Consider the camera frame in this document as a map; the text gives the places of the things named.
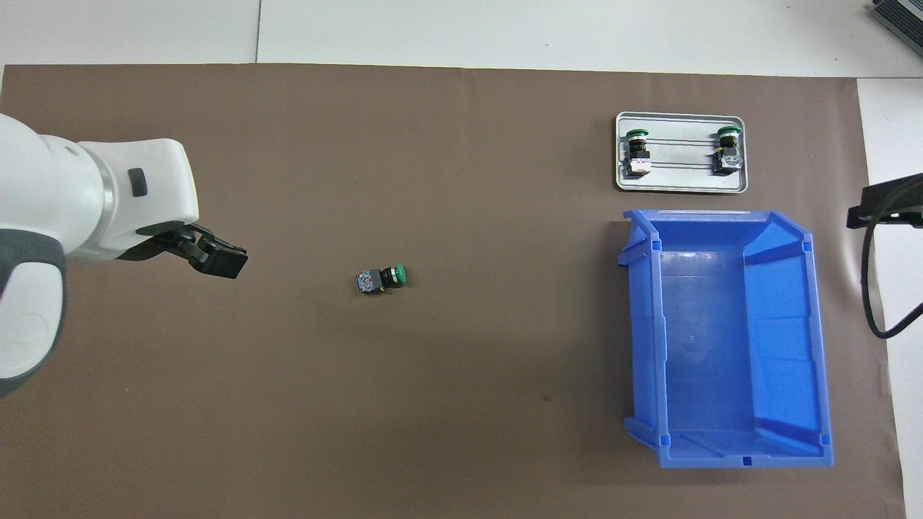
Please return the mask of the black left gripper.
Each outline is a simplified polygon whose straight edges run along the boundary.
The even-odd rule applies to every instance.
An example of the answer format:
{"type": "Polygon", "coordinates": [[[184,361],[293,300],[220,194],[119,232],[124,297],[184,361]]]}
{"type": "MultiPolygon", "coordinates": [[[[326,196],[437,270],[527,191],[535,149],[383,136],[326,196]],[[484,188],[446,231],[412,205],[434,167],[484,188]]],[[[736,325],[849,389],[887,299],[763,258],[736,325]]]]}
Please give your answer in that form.
{"type": "Polygon", "coordinates": [[[182,257],[204,275],[237,279],[249,260],[247,250],[220,239],[203,226],[185,226],[182,221],[153,226],[158,234],[124,252],[126,262],[145,262],[164,252],[182,257]]]}

